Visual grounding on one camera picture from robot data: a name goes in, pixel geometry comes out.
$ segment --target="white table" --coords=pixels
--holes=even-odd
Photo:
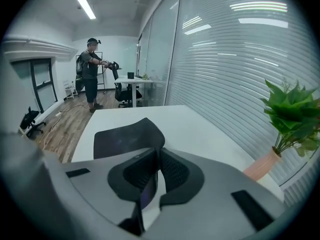
[[[119,75],[119,78],[114,81],[115,84],[131,84],[132,85],[132,106],[137,107],[137,84],[153,83],[152,80],[143,80],[142,78],[134,77],[134,79],[128,79],[127,75]]]
[[[240,171],[254,159],[223,131],[187,106],[151,106],[96,110],[85,127],[75,148],[72,162],[94,159],[95,133],[134,124],[148,118],[163,133],[164,147],[195,154],[231,165]],[[284,193],[267,174],[258,181],[282,202]],[[166,193],[165,181],[158,172],[158,190],[151,203],[142,211],[147,229],[160,213],[160,196]]]

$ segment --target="potted plant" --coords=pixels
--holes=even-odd
[[[285,84],[283,90],[265,80],[270,89],[269,100],[261,98],[266,105],[264,113],[270,117],[270,123],[277,129],[278,136],[269,153],[260,157],[243,172],[253,180],[266,175],[281,158],[281,153],[294,148],[299,156],[315,151],[320,139],[320,99],[313,99],[313,92],[296,86],[290,90]]]

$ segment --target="wooden floor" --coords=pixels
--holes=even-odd
[[[117,109],[119,104],[115,99],[115,91],[110,90],[106,91],[105,94],[99,91],[97,102],[103,105],[104,109]],[[87,107],[87,98],[84,93],[81,93],[79,97],[75,96],[74,99],[67,99],[44,120],[46,126],[42,125],[40,127],[43,130],[43,134],[35,132],[32,135],[34,141],[41,149],[44,148],[45,141],[45,150],[56,153],[62,163],[71,162],[80,136],[92,116]],[[55,117],[59,111],[67,112],[64,112],[59,117]],[[59,118],[59,122],[53,127],[52,132],[47,137],[50,129]]]

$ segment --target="office chair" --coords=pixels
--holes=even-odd
[[[117,69],[112,69],[114,80],[117,80],[119,78]],[[123,106],[124,108],[132,108],[132,84],[128,84],[126,87],[126,90],[122,90],[122,84],[121,83],[115,83],[115,99],[119,103],[118,108]],[[136,90],[136,98],[140,99],[142,97],[141,93]]]
[[[41,123],[35,124],[36,123],[35,118],[38,115],[39,115],[39,111],[31,110],[31,108],[29,107],[28,113],[25,114],[23,117],[23,120],[20,124],[21,129],[25,130],[25,129],[27,129],[27,128],[29,129],[31,127],[30,131],[26,134],[26,136],[28,138],[32,135],[32,133],[34,131],[39,131],[42,134],[44,133],[44,131],[41,129],[38,129],[38,127],[41,125],[46,125],[46,123],[41,122]]]

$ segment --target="shoe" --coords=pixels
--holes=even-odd
[[[104,108],[104,106],[100,105],[100,104],[94,104],[93,107],[96,109],[96,110],[102,110]]]

